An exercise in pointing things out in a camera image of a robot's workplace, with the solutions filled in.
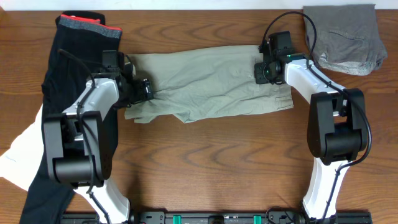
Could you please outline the khaki green shorts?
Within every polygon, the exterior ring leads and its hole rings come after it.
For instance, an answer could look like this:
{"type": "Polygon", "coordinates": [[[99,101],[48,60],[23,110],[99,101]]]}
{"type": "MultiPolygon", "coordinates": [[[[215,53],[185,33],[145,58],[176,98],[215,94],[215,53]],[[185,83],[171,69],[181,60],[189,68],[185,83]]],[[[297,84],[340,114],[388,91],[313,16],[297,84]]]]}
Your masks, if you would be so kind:
{"type": "Polygon", "coordinates": [[[150,123],[172,114],[183,123],[224,116],[265,114],[293,108],[288,85],[258,85],[254,45],[235,45],[169,54],[131,54],[138,78],[147,78],[154,99],[126,109],[124,117],[150,123]]]}

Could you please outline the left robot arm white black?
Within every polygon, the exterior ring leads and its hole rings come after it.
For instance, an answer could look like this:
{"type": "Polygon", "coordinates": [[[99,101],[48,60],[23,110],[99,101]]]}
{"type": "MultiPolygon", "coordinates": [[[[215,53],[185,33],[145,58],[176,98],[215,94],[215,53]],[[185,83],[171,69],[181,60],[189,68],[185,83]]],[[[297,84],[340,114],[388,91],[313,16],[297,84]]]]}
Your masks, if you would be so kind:
{"type": "Polygon", "coordinates": [[[93,73],[77,100],[44,120],[44,145],[51,179],[73,187],[101,223],[126,223],[130,202],[111,178],[117,137],[106,122],[111,112],[153,99],[149,79],[121,72],[93,73]]]}

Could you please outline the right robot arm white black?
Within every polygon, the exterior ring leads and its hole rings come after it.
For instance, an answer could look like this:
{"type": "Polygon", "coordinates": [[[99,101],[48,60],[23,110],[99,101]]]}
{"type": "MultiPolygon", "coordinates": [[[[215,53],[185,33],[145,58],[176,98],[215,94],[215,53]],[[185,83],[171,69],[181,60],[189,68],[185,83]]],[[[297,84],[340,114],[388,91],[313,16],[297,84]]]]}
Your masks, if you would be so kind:
{"type": "Polygon", "coordinates": [[[324,75],[304,54],[264,59],[254,66],[257,84],[287,84],[309,103],[307,144],[314,157],[312,176],[294,223],[364,223],[368,215],[338,213],[336,200],[345,174],[369,153],[371,130],[364,95],[324,75]]]}

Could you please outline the black pants red waistband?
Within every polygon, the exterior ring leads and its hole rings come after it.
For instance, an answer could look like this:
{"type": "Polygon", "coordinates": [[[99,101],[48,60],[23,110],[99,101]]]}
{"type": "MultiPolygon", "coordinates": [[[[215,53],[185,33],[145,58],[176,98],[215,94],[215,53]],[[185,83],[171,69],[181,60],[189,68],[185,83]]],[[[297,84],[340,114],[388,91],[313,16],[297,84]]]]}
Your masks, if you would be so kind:
{"type": "MultiPolygon", "coordinates": [[[[105,24],[105,16],[89,11],[65,11],[56,19],[57,31],[42,83],[40,119],[59,114],[83,93],[91,72],[102,65],[105,50],[117,50],[122,29],[105,24]]],[[[74,191],[49,177],[47,157],[42,156],[30,184],[20,223],[60,223],[74,191]]]]}

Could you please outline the folded grey shorts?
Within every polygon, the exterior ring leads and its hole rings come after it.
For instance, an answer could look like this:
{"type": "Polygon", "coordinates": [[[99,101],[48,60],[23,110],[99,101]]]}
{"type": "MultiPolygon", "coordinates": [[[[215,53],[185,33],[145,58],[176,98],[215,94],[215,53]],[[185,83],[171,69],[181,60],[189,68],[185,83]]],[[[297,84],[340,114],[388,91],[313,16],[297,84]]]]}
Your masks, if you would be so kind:
{"type": "Polygon", "coordinates": [[[316,39],[313,58],[318,67],[350,75],[369,75],[388,57],[379,36],[375,5],[305,6],[306,42],[316,39]]]}

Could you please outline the white cloth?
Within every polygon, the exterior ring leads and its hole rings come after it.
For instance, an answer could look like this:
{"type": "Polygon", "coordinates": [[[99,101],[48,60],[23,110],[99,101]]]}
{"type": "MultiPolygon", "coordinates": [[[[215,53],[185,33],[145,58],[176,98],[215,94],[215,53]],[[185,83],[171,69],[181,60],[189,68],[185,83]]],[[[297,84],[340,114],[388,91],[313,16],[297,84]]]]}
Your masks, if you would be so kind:
{"type": "Polygon", "coordinates": [[[44,153],[42,140],[42,109],[35,121],[13,140],[10,148],[1,156],[1,177],[28,191],[44,153]]]}

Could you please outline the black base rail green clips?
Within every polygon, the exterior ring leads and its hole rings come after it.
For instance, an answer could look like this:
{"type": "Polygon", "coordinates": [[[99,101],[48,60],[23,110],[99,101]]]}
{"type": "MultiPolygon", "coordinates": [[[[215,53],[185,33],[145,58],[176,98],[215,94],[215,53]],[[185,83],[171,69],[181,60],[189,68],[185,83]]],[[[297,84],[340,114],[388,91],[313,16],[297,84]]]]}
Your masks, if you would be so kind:
{"type": "Polygon", "coordinates": [[[122,224],[372,224],[369,212],[338,212],[330,218],[316,220],[305,213],[274,207],[264,213],[169,213],[151,211],[133,213],[122,224]]]}

